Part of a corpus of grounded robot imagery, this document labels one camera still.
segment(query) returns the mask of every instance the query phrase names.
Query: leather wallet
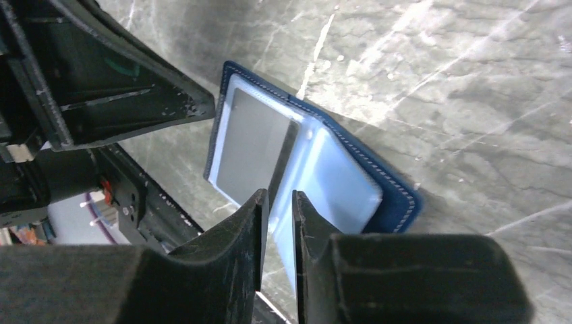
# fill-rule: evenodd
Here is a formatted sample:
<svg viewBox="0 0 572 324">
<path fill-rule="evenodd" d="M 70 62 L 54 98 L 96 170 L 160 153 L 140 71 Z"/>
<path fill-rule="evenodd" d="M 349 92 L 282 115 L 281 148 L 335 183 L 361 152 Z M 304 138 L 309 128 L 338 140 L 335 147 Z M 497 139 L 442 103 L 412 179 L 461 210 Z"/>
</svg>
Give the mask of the leather wallet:
<svg viewBox="0 0 572 324">
<path fill-rule="evenodd" d="M 292 282 L 293 190 L 346 234 L 404 232 L 422 209 L 418 192 L 328 113 L 232 61 L 204 178 L 237 206 L 268 189 L 268 232 Z"/>
</svg>

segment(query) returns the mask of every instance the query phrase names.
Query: green marking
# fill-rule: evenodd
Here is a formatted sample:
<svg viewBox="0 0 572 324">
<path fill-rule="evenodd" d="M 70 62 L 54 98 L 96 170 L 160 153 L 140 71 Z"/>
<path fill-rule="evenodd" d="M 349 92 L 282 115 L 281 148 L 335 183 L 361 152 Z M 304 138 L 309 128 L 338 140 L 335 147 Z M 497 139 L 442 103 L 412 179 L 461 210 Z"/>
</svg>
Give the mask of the green marking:
<svg viewBox="0 0 572 324">
<path fill-rule="evenodd" d="M 105 61 L 105 63 L 107 65 L 109 65 L 110 68 L 114 69 L 117 73 L 123 74 L 124 76 L 130 76 L 132 78 L 137 78 L 141 72 L 141 67 L 137 63 L 134 64 L 133 69 L 127 69 L 126 67 L 123 67 L 123 66 L 115 63 L 114 61 L 112 61 L 108 57 L 104 57 L 103 61 Z"/>
</svg>

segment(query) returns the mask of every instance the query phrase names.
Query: red component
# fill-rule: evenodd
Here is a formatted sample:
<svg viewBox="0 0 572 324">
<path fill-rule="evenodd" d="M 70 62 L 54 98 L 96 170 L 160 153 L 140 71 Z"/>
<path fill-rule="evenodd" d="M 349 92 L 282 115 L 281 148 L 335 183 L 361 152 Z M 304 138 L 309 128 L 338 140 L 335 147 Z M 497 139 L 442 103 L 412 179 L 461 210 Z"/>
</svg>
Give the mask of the red component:
<svg viewBox="0 0 572 324">
<path fill-rule="evenodd" d="M 101 180 L 101 186 L 103 187 L 103 194 L 105 195 L 105 203 L 111 206 L 111 201 L 113 200 L 111 184 L 109 181 L 103 179 Z"/>
</svg>

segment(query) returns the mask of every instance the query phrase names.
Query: card holder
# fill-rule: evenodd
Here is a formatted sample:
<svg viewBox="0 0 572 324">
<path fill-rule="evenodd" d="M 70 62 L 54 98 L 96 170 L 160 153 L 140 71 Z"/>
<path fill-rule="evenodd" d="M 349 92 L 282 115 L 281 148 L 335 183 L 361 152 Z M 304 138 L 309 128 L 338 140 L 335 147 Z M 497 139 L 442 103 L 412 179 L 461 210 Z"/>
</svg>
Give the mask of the card holder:
<svg viewBox="0 0 572 324">
<path fill-rule="evenodd" d="M 420 195 L 326 112 L 232 61 L 204 178 L 237 206 L 268 189 L 268 232 L 292 282 L 293 190 L 346 234 L 404 232 L 422 209 Z"/>
</svg>

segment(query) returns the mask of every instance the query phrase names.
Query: cable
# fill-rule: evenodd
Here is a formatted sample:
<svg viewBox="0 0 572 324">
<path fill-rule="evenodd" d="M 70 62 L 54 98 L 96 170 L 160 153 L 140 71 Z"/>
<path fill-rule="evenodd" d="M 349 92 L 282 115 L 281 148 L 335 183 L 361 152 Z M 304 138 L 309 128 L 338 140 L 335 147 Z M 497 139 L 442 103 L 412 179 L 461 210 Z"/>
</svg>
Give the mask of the cable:
<svg viewBox="0 0 572 324">
<path fill-rule="evenodd" d="M 86 203 L 87 203 L 87 207 L 91 213 L 91 216 L 96 221 L 97 226 L 99 227 L 99 229 L 101 230 L 103 235 L 105 235 L 105 237 L 107 238 L 109 243 L 117 244 L 117 241 L 115 241 L 115 238 L 113 238 L 113 236 L 111 236 L 111 233 L 109 233 L 109 231 L 107 230 L 105 225 L 103 225 L 100 221 L 97 221 L 98 220 L 97 213 L 95 212 L 95 210 L 93 209 L 93 205 L 91 204 L 91 195 L 89 195 L 89 192 L 86 193 Z"/>
</svg>

